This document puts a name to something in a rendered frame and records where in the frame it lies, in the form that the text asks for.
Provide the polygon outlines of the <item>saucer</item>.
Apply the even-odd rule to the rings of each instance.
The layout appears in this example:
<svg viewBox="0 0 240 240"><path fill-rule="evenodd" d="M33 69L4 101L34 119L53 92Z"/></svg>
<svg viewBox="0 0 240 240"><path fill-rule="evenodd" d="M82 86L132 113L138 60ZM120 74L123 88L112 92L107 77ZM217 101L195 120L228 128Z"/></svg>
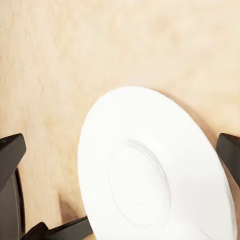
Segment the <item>saucer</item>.
<svg viewBox="0 0 240 240"><path fill-rule="evenodd" d="M77 167L97 240L237 240L217 152L156 90L129 85L103 95L83 123Z"/></svg>

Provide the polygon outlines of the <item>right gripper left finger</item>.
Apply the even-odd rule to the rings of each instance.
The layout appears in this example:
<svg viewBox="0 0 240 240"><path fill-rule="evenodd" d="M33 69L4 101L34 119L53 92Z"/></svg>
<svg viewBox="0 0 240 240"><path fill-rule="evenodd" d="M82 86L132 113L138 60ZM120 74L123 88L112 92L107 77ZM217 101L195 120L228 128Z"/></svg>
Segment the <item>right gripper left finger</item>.
<svg viewBox="0 0 240 240"><path fill-rule="evenodd" d="M0 138L0 192L2 192L27 151L22 133Z"/></svg>

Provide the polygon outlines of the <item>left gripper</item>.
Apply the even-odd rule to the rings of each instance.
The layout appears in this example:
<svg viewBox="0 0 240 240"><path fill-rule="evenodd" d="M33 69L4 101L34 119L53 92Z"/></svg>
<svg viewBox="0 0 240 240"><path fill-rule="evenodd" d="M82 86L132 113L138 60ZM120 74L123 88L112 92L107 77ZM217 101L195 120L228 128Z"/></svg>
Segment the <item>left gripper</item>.
<svg viewBox="0 0 240 240"><path fill-rule="evenodd" d="M20 240L84 240L94 232L88 216L76 219L53 229L41 221Z"/></svg>

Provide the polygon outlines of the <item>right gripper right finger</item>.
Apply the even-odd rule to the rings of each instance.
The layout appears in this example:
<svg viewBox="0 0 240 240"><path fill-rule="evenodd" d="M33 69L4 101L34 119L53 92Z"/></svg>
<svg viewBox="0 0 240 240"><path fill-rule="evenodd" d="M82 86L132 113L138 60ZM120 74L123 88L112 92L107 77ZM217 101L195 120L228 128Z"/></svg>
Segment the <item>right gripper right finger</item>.
<svg viewBox="0 0 240 240"><path fill-rule="evenodd" d="M240 137L220 133L215 151L240 188Z"/></svg>

